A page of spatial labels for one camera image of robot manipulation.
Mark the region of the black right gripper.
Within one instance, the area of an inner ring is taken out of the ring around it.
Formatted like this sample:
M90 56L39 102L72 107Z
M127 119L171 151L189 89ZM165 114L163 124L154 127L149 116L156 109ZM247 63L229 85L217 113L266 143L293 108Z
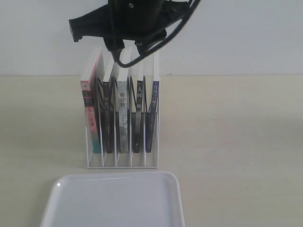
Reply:
M167 37L167 27L182 19L188 1L109 0L106 5L69 20L75 42L84 36L102 37L111 52L134 41L140 55Z

